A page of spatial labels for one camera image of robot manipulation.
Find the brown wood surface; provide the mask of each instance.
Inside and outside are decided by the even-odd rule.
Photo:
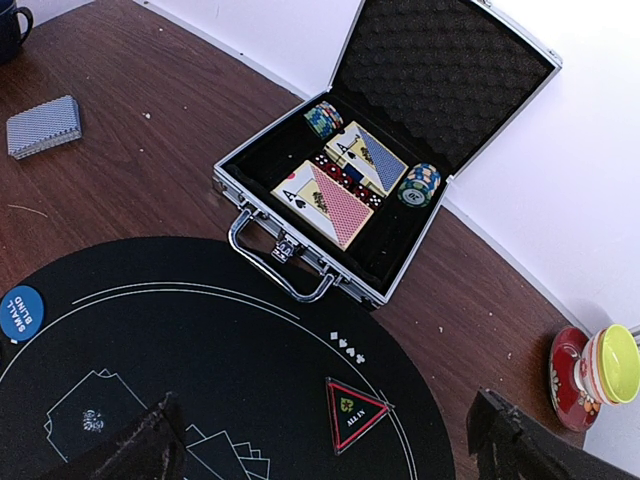
[[[80,142],[23,162],[0,159],[2,291],[109,240],[224,239],[237,211],[211,190],[213,163],[298,103],[130,0],[98,0],[37,28],[25,52],[0,66],[0,91],[2,122],[72,94],[85,130]],[[248,240],[269,243],[255,230]],[[566,321],[450,213],[438,215],[391,304],[375,317],[439,402],[458,478],[477,478],[465,417],[480,386],[581,445],[547,398],[550,339]]]

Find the silver handle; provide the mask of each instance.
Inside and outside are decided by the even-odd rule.
[[[313,303],[317,300],[320,300],[324,296],[324,294],[327,293],[329,287],[331,287],[331,285],[333,285],[336,281],[336,276],[334,274],[327,273],[318,288],[316,288],[315,292],[310,295],[303,295],[299,293],[295,289],[295,287],[291,285],[291,283],[289,283],[284,277],[282,277],[282,275],[280,275],[273,268],[267,265],[264,260],[240,246],[240,243],[238,242],[238,235],[240,235],[240,232],[242,232],[244,227],[246,227],[249,222],[253,220],[253,215],[254,212],[252,212],[248,208],[245,208],[238,219],[233,222],[233,225],[231,225],[231,228],[229,229],[229,243],[231,244],[231,248],[242,255],[249,263],[251,263],[251,265],[260,270],[275,283],[277,283],[280,288],[285,290],[298,302]]]

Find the round black mat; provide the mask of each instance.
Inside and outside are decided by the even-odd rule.
[[[298,304],[226,244],[187,238],[100,245],[23,284],[46,317],[29,343],[1,340],[0,478],[75,458],[168,391],[190,427],[189,480],[454,478],[421,375],[341,293]],[[340,456],[327,377],[395,406]],[[238,459],[236,476],[224,463]]]

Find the case lid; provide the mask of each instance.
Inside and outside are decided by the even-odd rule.
[[[491,10],[471,0],[367,0],[333,92],[374,107],[457,173],[560,69]]]

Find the red saucer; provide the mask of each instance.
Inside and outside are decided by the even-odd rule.
[[[566,327],[551,346],[549,381],[551,402],[562,424],[574,432],[585,432],[598,418],[600,404],[580,390],[573,371],[589,339],[581,330]]]

